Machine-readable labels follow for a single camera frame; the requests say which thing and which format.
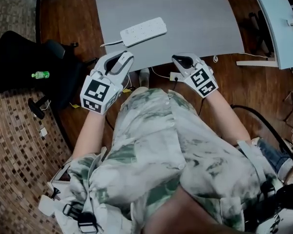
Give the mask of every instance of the desk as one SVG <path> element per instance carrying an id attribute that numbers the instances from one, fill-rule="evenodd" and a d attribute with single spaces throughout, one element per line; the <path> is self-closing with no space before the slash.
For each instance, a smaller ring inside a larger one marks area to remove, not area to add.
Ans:
<path id="1" fill-rule="evenodd" d="M 239 66 L 269 66 L 280 69 L 293 67 L 293 27 L 287 20 L 293 19 L 288 0 L 257 0 L 265 16 L 275 53 L 274 61 L 237 61 Z"/>
<path id="2" fill-rule="evenodd" d="M 106 52 L 128 50 L 131 71 L 171 62 L 171 56 L 193 52 L 200 57 L 244 51 L 240 31 L 228 0 L 96 0 L 105 43 L 121 39 L 120 31 L 161 17 L 165 35 L 132 47 L 106 46 Z"/>

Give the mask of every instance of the white shoe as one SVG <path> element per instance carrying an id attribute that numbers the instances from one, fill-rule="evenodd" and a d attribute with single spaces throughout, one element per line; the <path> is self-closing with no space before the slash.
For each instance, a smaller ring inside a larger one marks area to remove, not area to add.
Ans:
<path id="1" fill-rule="evenodd" d="M 150 71 L 148 68 L 144 68 L 140 70 L 140 74 L 139 74 L 139 84 L 140 87 L 147 87 L 149 86 L 149 79 L 150 79 Z"/>

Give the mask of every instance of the wall outlet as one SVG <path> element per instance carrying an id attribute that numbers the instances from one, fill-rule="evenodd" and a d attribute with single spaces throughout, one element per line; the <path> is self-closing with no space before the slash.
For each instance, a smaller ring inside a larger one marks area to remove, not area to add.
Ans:
<path id="1" fill-rule="evenodd" d="M 184 77 L 182 76 L 181 73 L 171 72 L 169 80 L 175 81 L 175 78 L 178 78 L 178 81 L 180 82 L 184 82 Z"/>

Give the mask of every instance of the button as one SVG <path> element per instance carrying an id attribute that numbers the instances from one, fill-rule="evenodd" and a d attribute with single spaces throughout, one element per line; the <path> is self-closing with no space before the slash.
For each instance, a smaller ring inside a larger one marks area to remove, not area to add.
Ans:
<path id="1" fill-rule="evenodd" d="M 179 170 L 182 170 L 182 169 L 184 169 L 185 168 L 185 165 L 184 164 L 180 164 L 179 166 L 178 166 L 178 169 Z"/>

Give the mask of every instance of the buckle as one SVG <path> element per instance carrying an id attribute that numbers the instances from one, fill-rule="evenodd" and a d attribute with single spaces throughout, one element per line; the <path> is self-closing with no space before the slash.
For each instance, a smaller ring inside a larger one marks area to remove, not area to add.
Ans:
<path id="1" fill-rule="evenodd" d="M 78 216 L 78 228 L 81 233 L 85 234 L 97 234 L 98 224 L 94 214 L 90 212 L 81 213 Z"/>
<path id="2" fill-rule="evenodd" d="M 79 215 L 82 213 L 82 210 L 75 208 L 74 207 L 75 205 L 83 206 L 82 204 L 79 204 L 79 203 L 76 203 L 74 205 L 66 204 L 63 208 L 63 214 L 77 221 Z"/>

